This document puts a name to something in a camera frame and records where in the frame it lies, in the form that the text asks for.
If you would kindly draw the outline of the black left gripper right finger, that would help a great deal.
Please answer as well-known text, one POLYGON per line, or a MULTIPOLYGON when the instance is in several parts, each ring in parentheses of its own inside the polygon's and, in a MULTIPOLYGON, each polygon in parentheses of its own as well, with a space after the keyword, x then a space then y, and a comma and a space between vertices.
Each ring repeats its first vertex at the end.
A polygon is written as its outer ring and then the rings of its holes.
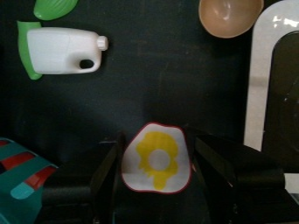
POLYGON ((262 152, 193 128, 185 130, 212 224, 299 224, 284 171, 262 152))

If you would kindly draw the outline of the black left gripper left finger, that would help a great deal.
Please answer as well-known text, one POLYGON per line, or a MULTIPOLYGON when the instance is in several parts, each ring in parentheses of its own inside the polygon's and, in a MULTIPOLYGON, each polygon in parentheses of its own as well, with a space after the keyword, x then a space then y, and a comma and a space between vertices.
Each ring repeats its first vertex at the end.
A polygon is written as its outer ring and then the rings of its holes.
POLYGON ((92 224, 112 224, 115 182, 125 142, 125 135, 117 133, 115 140, 101 143, 107 147, 107 155, 91 181, 92 212, 95 214, 92 224))

